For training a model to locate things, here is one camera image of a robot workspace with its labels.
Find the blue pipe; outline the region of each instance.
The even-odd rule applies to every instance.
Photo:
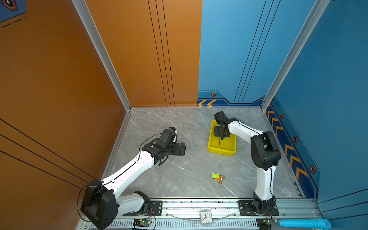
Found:
[[[314,220],[279,220],[280,227],[300,227],[300,228],[317,228],[328,230],[331,229],[331,223],[326,219],[314,219]]]

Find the yellow plastic bin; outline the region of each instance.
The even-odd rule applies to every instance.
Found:
[[[221,140],[213,134],[215,126],[219,126],[215,120],[212,121],[211,133],[208,141],[208,151],[226,156],[232,156],[236,153],[236,135],[230,134],[230,137]]]

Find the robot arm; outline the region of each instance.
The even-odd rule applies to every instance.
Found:
[[[281,159],[276,137],[271,131],[261,131],[245,125],[236,118],[227,118],[223,111],[214,115],[219,125],[214,135],[224,139],[235,134],[251,144],[252,160],[257,166],[257,186],[253,195],[254,211],[265,214],[271,211],[276,198],[273,195],[273,178]]]
[[[120,195],[140,174],[156,163],[160,162],[161,165],[169,155],[183,156],[185,143],[180,144],[176,140],[176,129],[165,129],[160,138],[146,144],[134,159],[117,172],[102,181],[92,180],[86,188],[81,211],[100,230],[105,229],[116,216],[129,212],[145,214],[149,208],[148,196],[141,191],[128,196]]]

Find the orange panel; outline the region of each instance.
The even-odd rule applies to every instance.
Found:
[[[72,1],[27,1],[26,7],[26,14],[0,24],[0,118],[100,178],[124,107]],[[92,179],[2,121],[0,134]],[[0,150],[87,185],[4,137]],[[0,173],[0,229],[75,229],[79,188],[1,152]]]
[[[196,106],[202,1],[157,0],[157,4],[164,6],[175,105]]]
[[[87,1],[130,104],[166,106],[168,93],[164,95],[148,1],[119,0],[109,4],[106,7],[100,0]],[[152,12],[153,19],[155,16],[157,19],[156,10]]]
[[[195,106],[202,1],[87,1],[132,106]]]

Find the white clock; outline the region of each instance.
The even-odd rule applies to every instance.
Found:
[[[211,210],[201,210],[199,213],[201,217],[201,224],[207,225],[213,223]]]

